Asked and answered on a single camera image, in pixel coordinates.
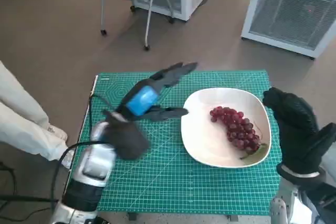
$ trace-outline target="person's leg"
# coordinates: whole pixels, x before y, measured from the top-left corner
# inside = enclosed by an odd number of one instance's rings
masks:
[[[60,159],[68,148],[64,140],[24,119],[1,102],[0,141],[31,154],[40,154],[47,160]]]
[[[47,114],[1,61],[0,101],[25,119],[35,122],[46,130],[48,129],[49,118]]]

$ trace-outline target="green cutting mat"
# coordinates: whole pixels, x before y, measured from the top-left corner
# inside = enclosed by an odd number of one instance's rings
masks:
[[[102,73],[94,92],[117,106],[138,81],[150,74]],[[213,87],[243,89],[262,99],[269,86],[265,71],[193,72],[178,85],[165,89],[159,104],[183,106],[193,92]],[[103,119],[103,108],[101,101],[93,100],[93,123]],[[278,126],[272,113],[267,112],[273,139],[271,152],[261,164],[244,169],[214,168],[195,161],[183,146],[179,119],[140,122],[152,143],[151,150],[138,161],[117,160],[99,210],[268,215],[269,202],[279,183],[276,165],[281,152]],[[81,141],[89,140],[88,132],[86,120]]]

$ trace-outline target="black glove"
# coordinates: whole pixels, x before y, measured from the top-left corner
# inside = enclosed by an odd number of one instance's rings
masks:
[[[312,107],[294,94],[270,88],[263,104],[274,112],[280,131],[282,163],[298,174],[319,170],[322,156],[336,137],[336,124],[319,131]]]

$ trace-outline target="white plate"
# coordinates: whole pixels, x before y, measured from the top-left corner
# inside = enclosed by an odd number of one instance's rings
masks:
[[[268,145],[257,158],[241,160],[246,153],[227,140],[224,125],[210,121],[209,112],[217,106],[243,111],[244,117],[255,125],[253,129],[261,143]],[[189,114],[181,119],[183,144],[195,160],[216,167],[243,168],[259,164],[267,157],[271,147],[270,124],[263,104],[253,94],[230,88],[202,89],[188,97],[184,108]]]

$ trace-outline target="robotic hand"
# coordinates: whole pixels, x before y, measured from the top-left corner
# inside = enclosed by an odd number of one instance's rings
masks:
[[[319,130],[312,107],[303,98],[276,88],[264,93],[263,104],[273,110],[278,122],[282,152],[282,162],[277,166],[282,178],[279,191],[271,202],[270,214],[272,223],[287,223],[299,194],[309,197],[312,192],[315,192],[314,196],[319,192],[318,199],[312,200],[315,206],[335,197],[335,188],[324,183],[325,171],[320,163],[336,139],[336,125],[329,123]]]
[[[165,87],[197,67],[197,63],[177,63],[148,79],[138,82],[122,99],[116,111],[104,110],[106,119],[92,130],[90,140],[103,144],[90,145],[81,154],[66,191],[56,206],[49,223],[92,224],[97,206],[118,155],[121,159],[137,159],[150,144],[135,121],[163,121],[188,114],[183,108],[161,108],[155,105]]]

